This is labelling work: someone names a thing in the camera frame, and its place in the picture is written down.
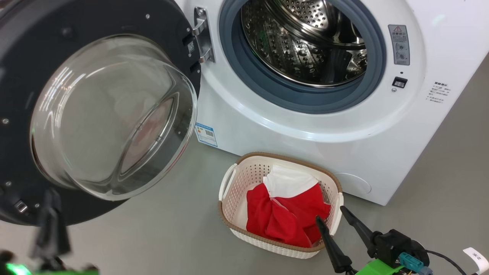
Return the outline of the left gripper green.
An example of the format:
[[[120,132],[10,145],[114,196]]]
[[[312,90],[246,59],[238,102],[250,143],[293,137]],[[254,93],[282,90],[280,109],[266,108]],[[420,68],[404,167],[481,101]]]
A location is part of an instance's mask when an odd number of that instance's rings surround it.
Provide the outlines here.
[[[51,235],[54,242],[53,255],[60,257],[71,252],[68,227],[62,211],[59,193],[49,189],[44,195],[44,202],[39,211],[38,231],[32,248],[32,258],[43,259],[51,255]],[[0,263],[0,275],[100,275],[98,268],[84,270],[68,268],[62,262],[44,262],[37,270],[30,270],[26,265],[16,263]]]

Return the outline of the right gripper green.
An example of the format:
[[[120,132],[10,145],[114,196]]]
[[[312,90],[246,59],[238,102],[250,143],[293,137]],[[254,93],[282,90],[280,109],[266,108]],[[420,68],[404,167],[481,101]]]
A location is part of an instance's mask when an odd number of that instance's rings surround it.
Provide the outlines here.
[[[340,210],[347,223],[356,230],[362,242],[367,247],[368,256],[377,257],[378,249],[374,239],[381,236],[381,232],[370,230],[349,209],[347,209],[347,207],[341,206]],[[318,227],[323,244],[325,245],[325,249],[329,255],[332,268],[334,269],[335,273],[354,274],[354,270],[351,266],[351,259],[341,251],[330,235],[329,228],[318,215],[316,216],[316,226]],[[358,270],[355,275],[396,275],[403,268],[404,267],[402,265],[392,268],[383,263],[380,259],[375,259]]]

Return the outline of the red and white garment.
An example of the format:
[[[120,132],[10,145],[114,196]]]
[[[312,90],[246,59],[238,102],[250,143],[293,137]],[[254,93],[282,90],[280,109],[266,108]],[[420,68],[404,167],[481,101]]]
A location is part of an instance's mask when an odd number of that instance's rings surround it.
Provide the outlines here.
[[[321,237],[316,217],[325,219],[331,213],[318,179],[279,165],[247,192],[246,202],[247,231],[302,248],[313,247]]]

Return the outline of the dark round glass washer door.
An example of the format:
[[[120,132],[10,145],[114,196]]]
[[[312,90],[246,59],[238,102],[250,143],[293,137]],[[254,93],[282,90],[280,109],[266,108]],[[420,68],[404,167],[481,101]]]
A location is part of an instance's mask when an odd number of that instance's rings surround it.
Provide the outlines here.
[[[181,0],[0,0],[0,221],[66,223],[160,180],[197,121],[201,64]]]

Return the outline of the white front-load washing machine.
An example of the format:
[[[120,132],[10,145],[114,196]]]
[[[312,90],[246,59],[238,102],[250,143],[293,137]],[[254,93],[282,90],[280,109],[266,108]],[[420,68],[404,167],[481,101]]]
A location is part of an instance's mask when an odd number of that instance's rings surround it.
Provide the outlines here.
[[[489,0],[327,0],[356,26],[365,74],[315,88],[252,53],[248,0],[181,0],[204,23],[196,135],[232,153],[269,152],[324,167],[344,192],[386,205],[489,53]]]

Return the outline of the cream perforated laundry basket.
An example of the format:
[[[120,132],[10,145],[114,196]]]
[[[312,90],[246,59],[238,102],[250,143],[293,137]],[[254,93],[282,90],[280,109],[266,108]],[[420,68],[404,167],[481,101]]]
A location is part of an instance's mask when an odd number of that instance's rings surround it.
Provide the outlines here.
[[[318,179],[323,200],[331,206],[330,215],[324,219],[324,223],[330,235],[335,235],[342,217],[340,207],[344,204],[342,187],[336,176],[327,169],[304,160],[268,152],[245,154],[229,167],[219,190],[218,209],[221,220],[235,236],[251,245],[287,257],[311,258],[324,249],[322,240],[314,242],[311,248],[304,248],[269,240],[246,230],[246,193],[269,174],[274,164],[307,172]]]

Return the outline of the perforated steel washer drum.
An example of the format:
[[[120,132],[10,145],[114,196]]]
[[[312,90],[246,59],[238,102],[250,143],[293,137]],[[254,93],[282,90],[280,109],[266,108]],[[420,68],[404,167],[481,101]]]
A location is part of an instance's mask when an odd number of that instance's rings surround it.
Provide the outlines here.
[[[239,16],[252,53],[286,80],[325,88],[365,74],[361,33],[327,0],[248,0]]]

